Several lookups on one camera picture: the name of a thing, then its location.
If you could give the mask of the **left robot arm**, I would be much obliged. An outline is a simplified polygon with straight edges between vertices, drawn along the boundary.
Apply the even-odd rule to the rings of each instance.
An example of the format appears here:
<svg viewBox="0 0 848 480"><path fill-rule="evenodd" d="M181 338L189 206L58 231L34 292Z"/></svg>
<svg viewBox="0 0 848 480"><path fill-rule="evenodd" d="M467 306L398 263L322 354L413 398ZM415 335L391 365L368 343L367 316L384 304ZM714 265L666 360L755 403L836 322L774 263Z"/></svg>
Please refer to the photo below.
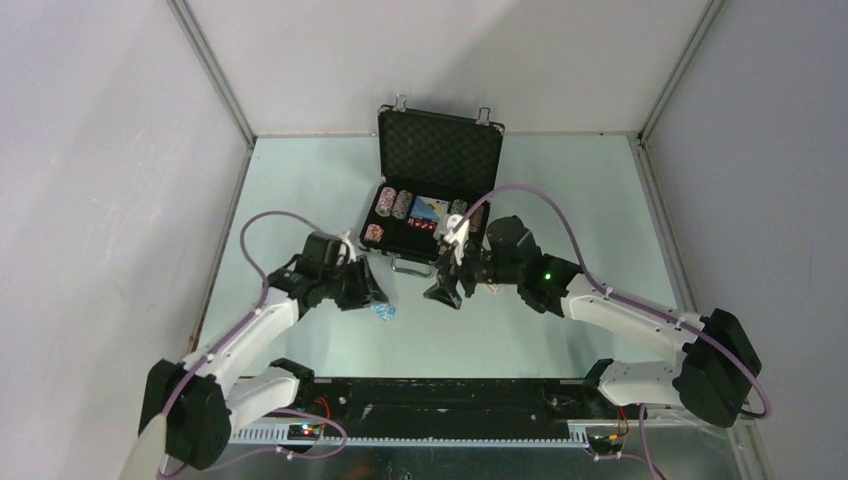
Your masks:
<svg viewBox="0 0 848 480"><path fill-rule="evenodd" d="M315 231L291 263L266 276L259 304L229 330L178 362L148 373L139 436L123 477L157 472L164 456L211 467L232 434L281 409L304 416L316 403L312 369L278 359L251 378L245 370L270 343L325 300L342 311L387 302L348 234Z"/></svg>

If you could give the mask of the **pink white chip stack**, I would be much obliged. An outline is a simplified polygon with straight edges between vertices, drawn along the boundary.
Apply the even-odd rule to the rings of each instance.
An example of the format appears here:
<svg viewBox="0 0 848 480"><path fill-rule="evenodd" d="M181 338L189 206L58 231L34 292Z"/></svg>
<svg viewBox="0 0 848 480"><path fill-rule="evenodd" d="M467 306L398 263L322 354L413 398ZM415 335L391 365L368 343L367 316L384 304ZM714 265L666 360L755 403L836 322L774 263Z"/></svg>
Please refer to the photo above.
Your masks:
<svg viewBox="0 0 848 480"><path fill-rule="evenodd" d="M377 195L374 212L380 217L390 216L396 197L397 191L394 188L389 186L383 187Z"/></svg>

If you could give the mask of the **white ten chip stack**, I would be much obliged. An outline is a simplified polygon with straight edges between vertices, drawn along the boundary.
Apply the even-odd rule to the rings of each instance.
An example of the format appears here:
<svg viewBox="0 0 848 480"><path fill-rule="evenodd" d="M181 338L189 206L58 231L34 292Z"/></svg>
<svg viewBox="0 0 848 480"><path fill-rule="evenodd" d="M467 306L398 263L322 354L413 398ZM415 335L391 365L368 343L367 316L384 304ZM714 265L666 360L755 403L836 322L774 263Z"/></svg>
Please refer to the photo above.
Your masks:
<svg viewBox="0 0 848 480"><path fill-rule="evenodd" d="M396 316L396 308L390 303L377 303L372 305L370 309L382 321L391 321Z"/></svg>

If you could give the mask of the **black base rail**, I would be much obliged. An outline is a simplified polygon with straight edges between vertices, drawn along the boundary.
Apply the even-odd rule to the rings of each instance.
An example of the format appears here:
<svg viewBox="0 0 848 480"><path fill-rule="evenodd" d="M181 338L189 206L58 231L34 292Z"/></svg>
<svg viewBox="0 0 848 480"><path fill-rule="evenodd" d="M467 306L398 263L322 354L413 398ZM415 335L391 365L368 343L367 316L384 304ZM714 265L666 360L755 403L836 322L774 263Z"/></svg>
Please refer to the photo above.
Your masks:
<svg viewBox="0 0 848 480"><path fill-rule="evenodd" d="M580 379L318 378L293 406L352 440L564 440L577 421L637 419Z"/></svg>

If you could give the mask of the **red white chip stack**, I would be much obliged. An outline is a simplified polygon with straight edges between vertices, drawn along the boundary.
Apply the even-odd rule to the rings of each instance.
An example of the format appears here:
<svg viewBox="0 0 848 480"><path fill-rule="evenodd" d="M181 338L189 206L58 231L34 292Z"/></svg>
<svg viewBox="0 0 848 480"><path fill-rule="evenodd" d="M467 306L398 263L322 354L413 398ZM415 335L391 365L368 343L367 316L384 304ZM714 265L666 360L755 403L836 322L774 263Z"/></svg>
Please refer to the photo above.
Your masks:
<svg viewBox="0 0 848 480"><path fill-rule="evenodd" d="M365 242L379 243L379 242L382 241L384 234L385 234L385 229L381 225L371 223L371 224L368 224L365 227L365 233L363 235L363 240Z"/></svg>

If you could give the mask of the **orange brown chip stack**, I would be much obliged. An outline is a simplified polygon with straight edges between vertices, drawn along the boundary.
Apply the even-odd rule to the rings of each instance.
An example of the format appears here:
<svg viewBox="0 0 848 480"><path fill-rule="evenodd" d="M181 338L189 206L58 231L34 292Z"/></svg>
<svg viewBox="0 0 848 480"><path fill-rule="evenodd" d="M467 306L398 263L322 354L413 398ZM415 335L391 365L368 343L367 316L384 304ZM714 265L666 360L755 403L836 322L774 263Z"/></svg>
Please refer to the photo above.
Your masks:
<svg viewBox="0 0 848 480"><path fill-rule="evenodd" d="M477 209L474 210L473 214L469 218L469 231L471 233L477 233L481 230L483 226L483 220L486 213L486 204L482 204Z"/></svg>

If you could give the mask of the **row of red dice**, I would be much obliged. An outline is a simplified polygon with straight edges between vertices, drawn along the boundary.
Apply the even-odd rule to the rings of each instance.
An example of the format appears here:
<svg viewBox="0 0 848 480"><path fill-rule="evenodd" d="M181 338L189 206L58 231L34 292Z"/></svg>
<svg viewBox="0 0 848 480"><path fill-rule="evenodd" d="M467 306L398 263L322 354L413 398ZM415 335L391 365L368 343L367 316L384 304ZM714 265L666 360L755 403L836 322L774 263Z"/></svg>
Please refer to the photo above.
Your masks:
<svg viewBox="0 0 848 480"><path fill-rule="evenodd" d="M418 230L434 232L438 225L438 222L428 219L410 217L407 219L407 225Z"/></svg>

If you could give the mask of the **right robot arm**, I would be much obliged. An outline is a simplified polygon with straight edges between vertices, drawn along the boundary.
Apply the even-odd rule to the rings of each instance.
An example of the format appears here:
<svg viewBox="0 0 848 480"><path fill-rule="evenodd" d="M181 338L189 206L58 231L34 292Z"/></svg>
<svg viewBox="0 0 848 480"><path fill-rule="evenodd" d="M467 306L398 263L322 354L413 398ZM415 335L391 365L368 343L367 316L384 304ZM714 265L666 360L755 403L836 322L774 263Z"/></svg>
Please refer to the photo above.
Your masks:
<svg viewBox="0 0 848 480"><path fill-rule="evenodd" d="M593 280L579 264L543 252L516 216L492 222L486 244L461 220L451 215L437 227L436 282L425 298L458 309L479 285L513 285L538 313L595 325L657 355L649 362L597 361L581 392L588 414L606 418L620 406L663 405L721 428L745 414L762 363L734 314L675 310Z"/></svg>

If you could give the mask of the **blue playing card box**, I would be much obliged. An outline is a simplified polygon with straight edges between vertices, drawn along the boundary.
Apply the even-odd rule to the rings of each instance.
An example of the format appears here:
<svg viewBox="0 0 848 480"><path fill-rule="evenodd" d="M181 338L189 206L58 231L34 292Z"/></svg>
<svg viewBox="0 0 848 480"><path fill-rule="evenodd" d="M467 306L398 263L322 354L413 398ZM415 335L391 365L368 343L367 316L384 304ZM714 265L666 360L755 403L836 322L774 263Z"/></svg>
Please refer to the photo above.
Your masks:
<svg viewBox="0 0 848 480"><path fill-rule="evenodd" d="M416 196L412 203L409 216L416 220L438 222L449 212L450 201L426 196Z"/></svg>

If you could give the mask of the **black poker set case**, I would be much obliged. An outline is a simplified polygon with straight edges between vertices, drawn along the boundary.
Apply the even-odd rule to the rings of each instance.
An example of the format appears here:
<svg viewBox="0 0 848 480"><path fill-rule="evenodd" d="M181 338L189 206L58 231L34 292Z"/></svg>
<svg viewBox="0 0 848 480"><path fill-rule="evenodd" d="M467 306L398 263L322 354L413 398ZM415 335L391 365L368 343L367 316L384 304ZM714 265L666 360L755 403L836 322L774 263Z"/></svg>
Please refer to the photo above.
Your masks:
<svg viewBox="0 0 848 480"><path fill-rule="evenodd" d="M434 232L418 230L405 219L380 217L374 212L377 195L385 186L397 193L408 190L416 196L474 204L496 183L506 133L503 124L490 118L482 107L474 118L449 115L407 106L400 95L393 104L377 111L380 161L379 183L367 207L358 235L360 247L385 257L399 274L429 278L440 248ZM385 229L381 242L365 242L368 224Z"/></svg>

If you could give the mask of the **green chip stack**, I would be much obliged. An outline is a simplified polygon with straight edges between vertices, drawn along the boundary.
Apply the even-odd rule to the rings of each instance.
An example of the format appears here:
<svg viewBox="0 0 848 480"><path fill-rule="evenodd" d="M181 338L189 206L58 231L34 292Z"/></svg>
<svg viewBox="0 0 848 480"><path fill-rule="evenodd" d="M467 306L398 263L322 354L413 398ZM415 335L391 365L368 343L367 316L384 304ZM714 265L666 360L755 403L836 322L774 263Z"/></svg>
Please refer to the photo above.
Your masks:
<svg viewBox="0 0 848 480"><path fill-rule="evenodd" d="M468 210L469 204L462 199L455 199L451 202L449 208L450 215L464 215Z"/></svg>

